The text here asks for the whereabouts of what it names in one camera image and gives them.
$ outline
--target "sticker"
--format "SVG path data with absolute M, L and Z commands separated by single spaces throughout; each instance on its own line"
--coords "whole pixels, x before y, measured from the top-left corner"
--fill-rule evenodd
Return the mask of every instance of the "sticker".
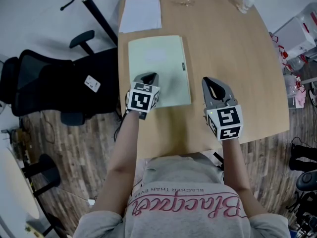
M 97 93 L 100 83 L 96 81 L 92 76 L 88 75 L 85 80 L 85 85 L 87 85 L 91 90 Z
M 150 104 L 151 96 L 143 93 L 132 93 L 131 108 L 147 111 Z
M 208 125 L 210 127 L 210 129 L 213 131 L 214 135 L 217 137 L 217 127 L 216 125 L 213 123 L 212 119 L 210 118 L 210 116 L 208 116 Z
M 220 126 L 239 124 L 239 116 L 235 107 L 217 110 Z
M 136 83 L 134 89 L 140 90 L 140 91 L 145 91 L 148 93 L 152 92 L 152 86 L 151 85 L 145 85 L 141 83 Z
M 159 99 L 159 91 L 158 91 L 157 93 L 155 93 L 155 95 L 154 95 L 154 97 L 153 97 L 151 109 L 156 106 L 156 104 L 157 104 L 157 102 L 158 102 L 158 99 Z
M 240 127 L 222 129 L 220 133 L 220 140 L 237 137 L 239 135 L 239 131 L 240 131 Z

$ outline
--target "chair armrest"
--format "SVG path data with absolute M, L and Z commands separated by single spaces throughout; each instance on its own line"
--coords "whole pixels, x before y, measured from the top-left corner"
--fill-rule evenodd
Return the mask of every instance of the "chair armrest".
M 18 64 L 18 58 L 9 58 L 5 61 L 2 72 L 0 73 L 0 101 L 7 104 L 14 103 L 15 93 L 17 91 L 18 75 L 16 75 L 16 68 Z
M 78 35 L 77 37 L 75 37 L 74 39 L 72 39 L 72 41 L 69 44 L 69 47 L 72 49 L 73 47 L 76 47 L 77 45 L 80 45 L 82 43 L 85 43 L 88 40 L 93 39 L 94 36 L 95 36 L 94 30 L 90 30 L 85 33 L 82 33 Z

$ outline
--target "white box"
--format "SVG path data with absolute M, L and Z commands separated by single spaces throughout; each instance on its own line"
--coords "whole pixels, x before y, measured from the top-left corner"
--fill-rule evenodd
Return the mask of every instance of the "white box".
M 278 32 L 275 33 L 278 42 L 284 47 L 289 58 L 294 58 L 300 54 L 316 47 L 314 38 L 308 33 L 303 23 L 298 18 L 293 18 Z

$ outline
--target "small white label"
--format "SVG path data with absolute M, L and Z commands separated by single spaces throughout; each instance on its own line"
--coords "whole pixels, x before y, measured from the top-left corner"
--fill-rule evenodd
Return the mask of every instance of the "small white label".
M 95 204 L 95 200 L 94 200 L 94 199 L 88 199 L 88 203 L 89 203 L 90 205 L 94 205 L 94 204 Z
M 91 90 L 93 90 L 95 93 L 97 93 L 100 83 L 96 81 L 92 76 L 87 76 L 85 80 L 85 85 L 87 85 Z

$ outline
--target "person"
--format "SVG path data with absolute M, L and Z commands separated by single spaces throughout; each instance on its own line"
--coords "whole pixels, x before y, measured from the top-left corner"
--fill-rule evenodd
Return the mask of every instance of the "person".
M 121 126 L 106 180 L 74 238 L 211 237 L 287 238 L 287 219 L 269 214 L 254 198 L 238 139 L 222 142 L 224 184 L 219 168 L 202 154 L 151 160 L 143 186 L 132 194 L 139 113 Z

